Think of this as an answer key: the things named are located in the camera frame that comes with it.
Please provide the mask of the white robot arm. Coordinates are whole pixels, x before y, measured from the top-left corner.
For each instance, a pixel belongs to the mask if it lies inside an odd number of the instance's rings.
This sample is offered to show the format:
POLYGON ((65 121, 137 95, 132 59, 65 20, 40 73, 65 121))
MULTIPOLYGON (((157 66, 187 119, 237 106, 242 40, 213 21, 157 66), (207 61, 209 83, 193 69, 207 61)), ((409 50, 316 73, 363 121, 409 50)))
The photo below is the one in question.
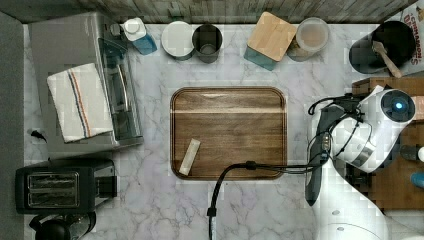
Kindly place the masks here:
POLYGON ((391 240, 381 210, 336 170, 342 162, 365 173, 387 165, 400 150, 399 137, 415 117, 412 98, 377 86, 365 96, 335 97, 310 108, 305 199, 317 224, 314 240, 391 240))

